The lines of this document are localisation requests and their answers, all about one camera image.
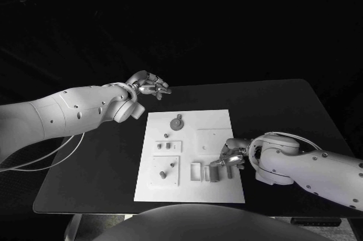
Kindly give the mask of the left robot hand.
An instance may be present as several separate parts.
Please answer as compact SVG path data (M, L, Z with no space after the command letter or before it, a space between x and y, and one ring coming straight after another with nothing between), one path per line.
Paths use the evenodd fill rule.
M161 99L163 94L171 94L167 83L145 70L135 72L125 83L132 88L135 94L151 95L157 100Z

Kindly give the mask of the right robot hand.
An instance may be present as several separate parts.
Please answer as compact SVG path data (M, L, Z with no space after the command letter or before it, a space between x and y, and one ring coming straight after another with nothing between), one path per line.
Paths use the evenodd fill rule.
M248 156L250 143L250 139L226 139L219 152L219 159L209 163L209 167L235 166L238 168L244 164L244 157Z

